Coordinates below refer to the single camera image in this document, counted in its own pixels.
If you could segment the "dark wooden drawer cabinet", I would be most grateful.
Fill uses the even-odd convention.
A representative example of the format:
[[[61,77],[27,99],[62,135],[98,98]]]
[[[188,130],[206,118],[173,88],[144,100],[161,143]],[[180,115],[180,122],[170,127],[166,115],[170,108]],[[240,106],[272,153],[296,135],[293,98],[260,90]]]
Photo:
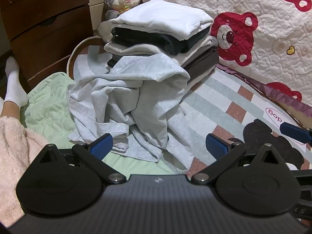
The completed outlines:
[[[27,91],[64,72],[74,48],[93,36],[89,0],[1,0],[1,17]]]

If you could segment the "white bear print quilt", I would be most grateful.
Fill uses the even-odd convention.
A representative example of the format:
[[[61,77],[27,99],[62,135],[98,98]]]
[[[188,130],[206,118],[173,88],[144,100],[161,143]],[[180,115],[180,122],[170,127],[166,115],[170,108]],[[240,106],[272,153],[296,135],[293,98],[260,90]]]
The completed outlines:
[[[221,64],[311,116],[311,0],[165,1],[205,10]]]

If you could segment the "white sock foot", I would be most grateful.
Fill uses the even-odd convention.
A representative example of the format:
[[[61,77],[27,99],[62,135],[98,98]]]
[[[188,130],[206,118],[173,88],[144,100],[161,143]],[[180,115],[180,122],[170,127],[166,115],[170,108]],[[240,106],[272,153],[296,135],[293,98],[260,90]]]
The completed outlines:
[[[27,104],[28,97],[19,81],[19,70],[19,65],[17,64],[14,57],[9,57],[5,66],[7,90],[4,101],[10,101],[15,103],[19,108],[22,108]]]

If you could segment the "light green quilted sheet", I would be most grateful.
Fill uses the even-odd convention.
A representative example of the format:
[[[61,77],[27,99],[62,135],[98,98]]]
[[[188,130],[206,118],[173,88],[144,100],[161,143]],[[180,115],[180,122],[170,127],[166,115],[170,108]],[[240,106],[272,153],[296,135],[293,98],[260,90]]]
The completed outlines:
[[[58,148],[71,148],[68,136],[76,125],[67,105],[67,86],[73,80],[64,72],[57,72],[42,80],[28,93],[28,103],[21,109],[21,123],[42,135]],[[159,162],[147,162],[109,153],[103,162],[126,177],[131,174],[185,174],[173,157],[164,152]]]

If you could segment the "checked plush blanket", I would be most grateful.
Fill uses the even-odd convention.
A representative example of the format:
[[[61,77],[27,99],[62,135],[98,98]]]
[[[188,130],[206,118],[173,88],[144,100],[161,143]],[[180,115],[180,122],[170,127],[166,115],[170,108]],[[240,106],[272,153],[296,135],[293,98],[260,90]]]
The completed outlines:
[[[70,71],[74,71],[74,80],[78,81],[80,77],[95,74],[94,69],[102,68],[104,62],[110,58],[111,55],[104,52],[102,45],[85,44],[76,48],[69,61],[73,67]],[[284,136],[279,131],[281,123],[297,125],[295,110],[291,109],[288,114],[283,109],[284,106],[280,107],[264,98],[244,81],[219,68],[193,85],[180,105],[186,112],[187,124],[194,139],[194,160],[188,176],[215,161],[206,150],[205,138],[208,133],[213,133],[225,141],[230,138],[244,141],[243,130],[255,119],[269,126],[271,134],[275,137]],[[302,156],[302,159],[298,158],[290,151],[289,168],[295,170],[298,165],[300,170],[311,169],[310,146],[286,136],[285,138],[295,148],[295,153],[300,152]]]

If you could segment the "cream folded garment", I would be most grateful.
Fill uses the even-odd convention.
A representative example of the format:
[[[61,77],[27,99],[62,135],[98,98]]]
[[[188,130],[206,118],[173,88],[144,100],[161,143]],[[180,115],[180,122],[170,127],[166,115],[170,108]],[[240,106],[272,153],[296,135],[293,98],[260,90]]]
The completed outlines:
[[[191,61],[195,60],[205,51],[215,51],[217,49],[217,39],[207,34],[203,39],[198,41],[187,53],[171,55],[159,47],[151,44],[136,44],[132,47],[126,47],[121,44],[109,42],[104,46],[104,50],[118,56],[151,56],[158,53],[164,53],[172,58],[181,67],[185,67]]]

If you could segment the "white folded garment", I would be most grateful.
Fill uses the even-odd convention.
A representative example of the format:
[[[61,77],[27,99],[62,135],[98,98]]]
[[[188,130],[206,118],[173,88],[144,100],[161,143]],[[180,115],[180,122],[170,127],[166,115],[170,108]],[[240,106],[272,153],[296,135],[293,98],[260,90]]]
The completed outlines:
[[[97,33],[105,40],[109,40],[112,28],[121,27],[167,34],[182,41],[210,27],[213,22],[213,18],[202,9],[163,0],[150,0],[122,13],[115,19],[100,23]]]

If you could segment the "black folded garment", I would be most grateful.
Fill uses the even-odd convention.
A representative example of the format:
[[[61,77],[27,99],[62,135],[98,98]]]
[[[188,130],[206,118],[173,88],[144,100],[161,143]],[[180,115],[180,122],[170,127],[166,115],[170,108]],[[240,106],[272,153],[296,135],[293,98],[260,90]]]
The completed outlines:
[[[187,53],[196,43],[203,39],[210,31],[210,27],[196,33],[187,40],[179,41],[168,34],[148,33],[115,27],[112,30],[113,42],[131,47],[137,44],[151,44],[166,51],[168,54],[177,55]]]

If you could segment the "light grey sweatshirt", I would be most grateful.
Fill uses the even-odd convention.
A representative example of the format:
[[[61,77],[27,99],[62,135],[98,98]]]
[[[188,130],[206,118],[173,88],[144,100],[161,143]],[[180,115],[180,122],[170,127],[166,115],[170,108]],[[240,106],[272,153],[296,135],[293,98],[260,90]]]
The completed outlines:
[[[194,155],[186,117],[180,107],[190,76],[163,53],[122,57],[103,74],[68,86],[69,112],[76,128],[72,142],[113,137],[113,153],[148,162],[168,152],[179,171]]]

